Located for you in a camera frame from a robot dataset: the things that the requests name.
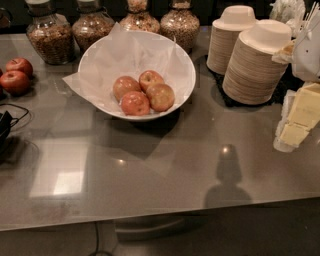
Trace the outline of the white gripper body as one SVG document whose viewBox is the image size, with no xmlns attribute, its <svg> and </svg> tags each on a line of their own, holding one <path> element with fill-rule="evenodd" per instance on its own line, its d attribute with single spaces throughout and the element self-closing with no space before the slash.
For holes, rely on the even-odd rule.
<svg viewBox="0 0 320 256">
<path fill-rule="evenodd" d="M 296 38 L 293 75 L 305 82 L 320 81 L 320 13 L 315 14 Z"/>
</svg>

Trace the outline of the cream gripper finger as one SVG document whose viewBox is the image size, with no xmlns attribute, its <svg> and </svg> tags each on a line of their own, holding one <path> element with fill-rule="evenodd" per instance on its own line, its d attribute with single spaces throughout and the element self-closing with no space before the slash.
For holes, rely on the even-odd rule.
<svg viewBox="0 0 320 256">
<path fill-rule="evenodd" d="M 289 64 L 292 62 L 293 56 L 293 48 L 294 48 L 294 41 L 291 41 L 286 46 L 281 48 L 279 51 L 273 54 L 272 61 L 280 64 Z"/>
<path fill-rule="evenodd" d="M 306 82 L 297 91 L 288 90 L 283 101 L 273 146 L 292 152 L 320 122 L 320 84 Z"/>
</svg>

